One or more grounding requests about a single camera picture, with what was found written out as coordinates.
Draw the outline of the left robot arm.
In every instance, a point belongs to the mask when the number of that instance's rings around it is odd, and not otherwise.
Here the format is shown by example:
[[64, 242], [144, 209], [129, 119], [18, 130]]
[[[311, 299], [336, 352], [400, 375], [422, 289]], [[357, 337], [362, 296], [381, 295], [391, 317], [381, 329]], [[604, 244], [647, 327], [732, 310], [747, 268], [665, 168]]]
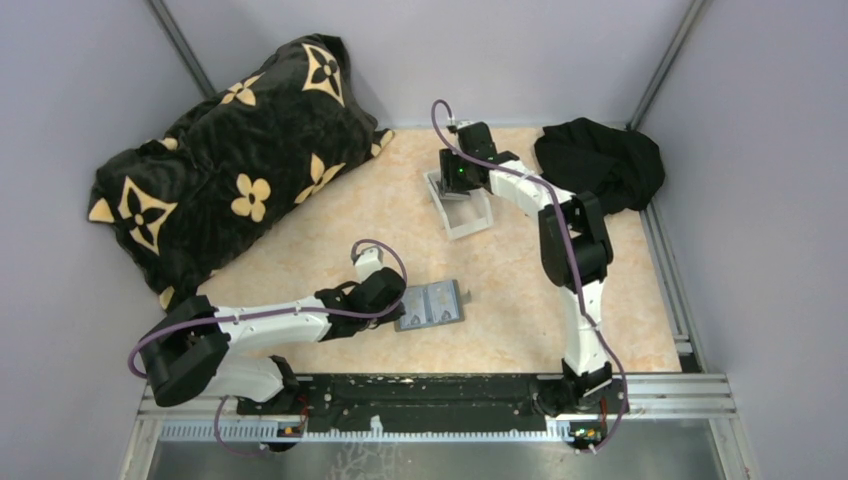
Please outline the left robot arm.
[[365, 279], [323, 289], [303, 299], [260, 307], [216, 307], [204, 295], [184, 300], [134, 347], [142, 376], [159, 407], [198, 396], [233, 396], [292, 411], [300, 388], [280, 356], [258, 350], [291, 343], [349, 338], [403, 313], [406, 278], [383, 267]]

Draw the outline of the white plastic card tray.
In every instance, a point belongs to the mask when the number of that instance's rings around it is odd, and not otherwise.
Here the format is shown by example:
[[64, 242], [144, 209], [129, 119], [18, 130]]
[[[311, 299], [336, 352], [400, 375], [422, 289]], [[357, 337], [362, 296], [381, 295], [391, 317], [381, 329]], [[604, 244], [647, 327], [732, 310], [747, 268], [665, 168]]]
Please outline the white plastic card tray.
[[443, 193], [438, 170], [426, 172], [423, 177], [449, 240], [458, 240], [494, 225], [491, 203], [483, 189], [462, 194]]

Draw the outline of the silver grey card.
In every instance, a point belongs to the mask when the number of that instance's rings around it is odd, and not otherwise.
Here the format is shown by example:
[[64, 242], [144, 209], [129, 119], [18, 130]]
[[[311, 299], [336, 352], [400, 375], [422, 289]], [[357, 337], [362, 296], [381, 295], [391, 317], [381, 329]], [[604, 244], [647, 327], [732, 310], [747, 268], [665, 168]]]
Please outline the silver grey card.
[[400, 331], [425, 328], [429, 324], [429, 299], [423, 286], [410, 287], [403, 296], [404, 315], [398, 320]]

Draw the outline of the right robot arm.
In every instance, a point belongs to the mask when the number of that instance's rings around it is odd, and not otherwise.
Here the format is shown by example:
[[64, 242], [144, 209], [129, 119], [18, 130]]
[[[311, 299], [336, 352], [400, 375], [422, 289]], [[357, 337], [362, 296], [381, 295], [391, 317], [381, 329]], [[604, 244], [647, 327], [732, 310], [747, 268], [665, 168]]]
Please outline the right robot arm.
[[457, 142], [440, 152], [442, 189], [484, 190], [533, 219], [543, 271], [563, 301], [563, 376], [535, 392], [535, 408], [550, 416], [590, 411], [613, 380], [601, 303], [614, 254], [599, 200], [590, 192], [562, 190], [514, 153], [498, 150], [483, 122], [452, 122], [447, 130]]

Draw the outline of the grey card holder wallet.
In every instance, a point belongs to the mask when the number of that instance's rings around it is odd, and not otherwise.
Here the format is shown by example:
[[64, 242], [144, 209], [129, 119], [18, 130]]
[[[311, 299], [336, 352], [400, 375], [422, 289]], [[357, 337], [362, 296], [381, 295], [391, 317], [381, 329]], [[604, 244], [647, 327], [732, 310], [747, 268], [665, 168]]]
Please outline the grey card holder wallet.
[[463, 322], [471, 300], [470, 290], [456, 279], [410, 286], [402, 297], [405, 313], [394, 322], [394, 329], [412, 332]]

